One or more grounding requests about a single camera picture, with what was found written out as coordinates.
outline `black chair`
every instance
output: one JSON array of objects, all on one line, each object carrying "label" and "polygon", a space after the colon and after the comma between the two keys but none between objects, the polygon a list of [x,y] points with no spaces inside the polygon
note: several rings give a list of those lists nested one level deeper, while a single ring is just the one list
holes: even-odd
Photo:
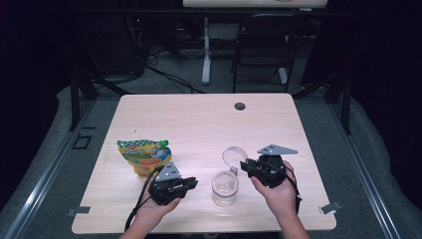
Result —
[{"label": "black chair", "polygon": [[299,41],[306,33],[307,20],[300,15],[257,14],[239,25],[232,64],[233,93],[236,93],[238,66],[287,68],[288,91]]}]

